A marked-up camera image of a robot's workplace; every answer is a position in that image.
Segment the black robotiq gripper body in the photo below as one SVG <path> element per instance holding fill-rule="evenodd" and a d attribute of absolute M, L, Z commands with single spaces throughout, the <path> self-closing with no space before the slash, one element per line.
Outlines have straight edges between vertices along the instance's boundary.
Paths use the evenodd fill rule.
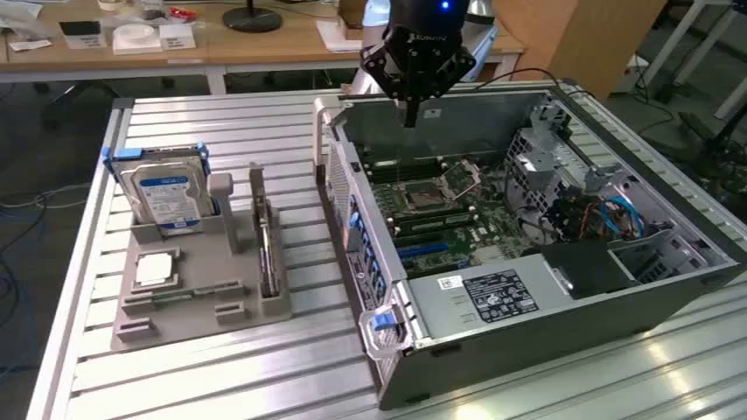
<path fill-rule="evenodd" d="M 451 54 L 463 46 L 465 1 L 392 1 L 384 46 L 411 94 L 411 59 L 423 52 Z"/>

